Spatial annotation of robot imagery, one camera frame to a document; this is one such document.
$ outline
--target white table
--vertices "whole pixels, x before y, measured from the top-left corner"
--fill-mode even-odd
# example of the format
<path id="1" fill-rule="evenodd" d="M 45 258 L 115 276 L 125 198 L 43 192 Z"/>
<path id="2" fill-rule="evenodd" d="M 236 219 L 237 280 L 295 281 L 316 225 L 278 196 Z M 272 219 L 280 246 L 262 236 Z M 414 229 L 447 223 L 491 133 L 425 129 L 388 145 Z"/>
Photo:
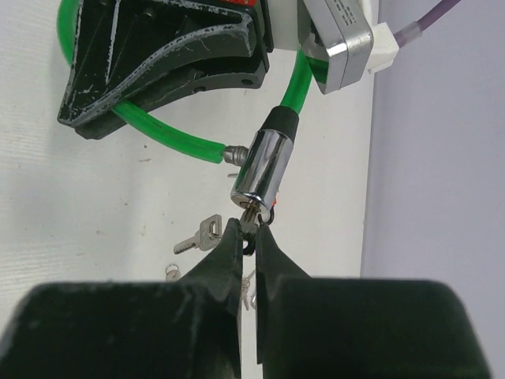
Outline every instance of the white table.
<path id="1" fill-rule="evenodd" d="M 55 34 L 58 0 L 0 0 L 0 325 L 23 294 L 55 280 L 164 280 L 204 253 L 172 254 L 201 220 L 241 210 L 237 172 L 190 159 L 131 127 L 85 141 L 56 114 L 69 69 Z M 286 89 L 294 53 L 276 51 L 262 89 L 183 99 L 155 115 L 226 144 L 249 144 Z M 358 276 L 373 78 L 323 97 L 312 84 L 272 227 L 314 276 Z M 245 273 L 253 260 L 245 260 Z M 257 377 L 254 312 L 244 312 L 245 378 Z"/>

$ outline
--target red label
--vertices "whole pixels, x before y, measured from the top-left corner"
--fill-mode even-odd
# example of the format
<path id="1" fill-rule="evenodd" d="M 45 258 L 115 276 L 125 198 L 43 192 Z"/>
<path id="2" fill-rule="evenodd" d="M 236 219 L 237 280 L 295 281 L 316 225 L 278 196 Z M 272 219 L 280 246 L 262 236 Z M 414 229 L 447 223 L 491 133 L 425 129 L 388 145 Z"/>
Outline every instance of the red label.
<path id="1" fill-rule="evenodd" d="M 222 2 L 232 2 L 240 6 L 255 6 L 258 0 L 221 0 Z"/>

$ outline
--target silver lock cylinder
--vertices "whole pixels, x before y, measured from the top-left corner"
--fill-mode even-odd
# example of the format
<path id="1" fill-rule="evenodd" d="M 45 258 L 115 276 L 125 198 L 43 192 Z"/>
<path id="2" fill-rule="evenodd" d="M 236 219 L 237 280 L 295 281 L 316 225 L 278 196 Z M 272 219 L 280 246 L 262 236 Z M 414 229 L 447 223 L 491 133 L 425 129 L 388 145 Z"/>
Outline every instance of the silver lock cylinder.
<path id="1" fill-rule="evenodd" d="M 323 94 L 358 82 L 373 33 L 357 0 L 300 0 L 298 39 Z"/>
<path id="2" fill-rule="evenodd" d="M 268 212 L 290 161 L 298 125 L 298 115 L 287 107 L 272 110 L 256 133 L 242 166 L 231 200 L 243 209 Z"/>

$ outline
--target metal ferrule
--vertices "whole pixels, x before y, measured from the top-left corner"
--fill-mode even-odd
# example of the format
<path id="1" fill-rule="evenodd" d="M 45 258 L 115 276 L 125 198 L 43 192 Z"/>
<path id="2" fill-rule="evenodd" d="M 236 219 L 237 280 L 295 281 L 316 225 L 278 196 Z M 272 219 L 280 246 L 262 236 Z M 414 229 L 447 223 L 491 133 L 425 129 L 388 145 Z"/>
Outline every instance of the metal ferrule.
<path id="1" fill-rule="evenodd" d="M 231 191 L 231 200 L 244 209 L 270 211 L 292 151 L 293 142 L 285 134 L 260 130 Z"/>

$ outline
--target purple cable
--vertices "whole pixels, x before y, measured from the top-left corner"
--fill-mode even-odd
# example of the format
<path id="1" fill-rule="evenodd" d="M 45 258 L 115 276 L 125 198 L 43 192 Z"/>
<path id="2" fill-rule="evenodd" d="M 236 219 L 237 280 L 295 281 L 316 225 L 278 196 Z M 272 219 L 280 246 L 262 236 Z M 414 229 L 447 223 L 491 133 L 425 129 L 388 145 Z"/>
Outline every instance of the purple cable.
<path id="1" fill-rule="evenodd" d="M 461 0 L 441 0 L 432 10 L 418 21 L 408 24 L 395 33 L 396 42 L 400 48 L 421 37 L 423 31 L 435 24 L 445 13 L 449 12 Z"/>

